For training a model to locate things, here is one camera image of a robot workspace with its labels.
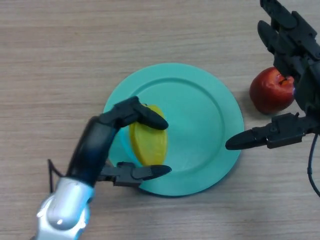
tabletop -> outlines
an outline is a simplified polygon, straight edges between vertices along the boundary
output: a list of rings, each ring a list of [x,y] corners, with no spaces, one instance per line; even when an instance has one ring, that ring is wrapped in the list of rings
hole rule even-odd
[[[320,31],[318,0],[281,3]],[[257,33],[259,20],[270,22],[258,0],[1,0],[0,239],[35,234],[49,190],[47,159],[65,171],[88,119],[143,67],[202,68],[234,94],[246,129],[268,123],[248,95],[253,78],[273,63]],[[294,103],[284,112],[299,111]],[[311,141],[243,150],[219,184],[188,197],[98,184],[81,239],[316,239],[320,201],[307,176]],[[319,171],[315,161],[320,184]]]

apple stem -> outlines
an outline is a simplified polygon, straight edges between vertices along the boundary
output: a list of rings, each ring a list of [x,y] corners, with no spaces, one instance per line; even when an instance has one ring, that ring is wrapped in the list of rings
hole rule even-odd
[[[279,81],[279,84],[282,85],[282,84],[283,84],[285,81],[287,81],[287,80],[288,80],[288,78],[285,77],[283,80]]]

yellow object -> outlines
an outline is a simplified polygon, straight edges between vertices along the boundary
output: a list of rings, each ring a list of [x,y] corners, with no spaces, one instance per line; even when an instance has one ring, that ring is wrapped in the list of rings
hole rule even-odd
[[[164,113],[156,105],[147,107],[164,118]],[[129,135],[133,152],[143,166],[164,163],[168,145],[167,130],[158,130],[135,122],[129,126]]]

wooden table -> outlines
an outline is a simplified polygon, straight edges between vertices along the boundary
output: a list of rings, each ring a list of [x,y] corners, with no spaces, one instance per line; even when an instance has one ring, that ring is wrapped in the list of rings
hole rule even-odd
[[[281,3],[320,31],[318,0]],[[258,0],[0,1],[0,239],[34,235],[49,190],[47,158],[64,172],[87,120],[145,66],[205,69],[235,95],[247,129],[268,123],[248,96],[252,79],[273,63],[259,20],[270,22]],[[286,110],[296,111],[296,104]],[[320,200],[307,177],[311,141],[244,150],[220,184],[189,197],[98,184],[81,239],[317,239]],[[315,160],[316,182],[319,171]]]

robotic arm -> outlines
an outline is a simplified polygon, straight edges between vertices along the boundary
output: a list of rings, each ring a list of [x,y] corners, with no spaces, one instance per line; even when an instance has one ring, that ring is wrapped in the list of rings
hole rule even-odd
[[[43,201],[38,213],[38,228],[32,240],[77,240],[89,218],[89,203],[94,198],[98,181],[114,186],[138,187],[143,181],[161,177],[171,171],[166,165],[136,167],[119,162],[105,165],[110,147],[118,131],[134,122],[165,130],[168,123],[134,96],[99,116],[92,117],[75,148],[65,176],[60,175],[56,191]]]
[[[320,133],[320,46],[317,32],[296,12],[290,13],[277,0],[260,0],[271,17],[271,25],[259,21],[258,34],[274,55],[273,65],[285,77],[294,78],[294,98],[305,112],[275,116],[271,123],[254,127],[231,137],[228,150],[241,150],[266,145],[278,148],[300,143],[306,134]]]

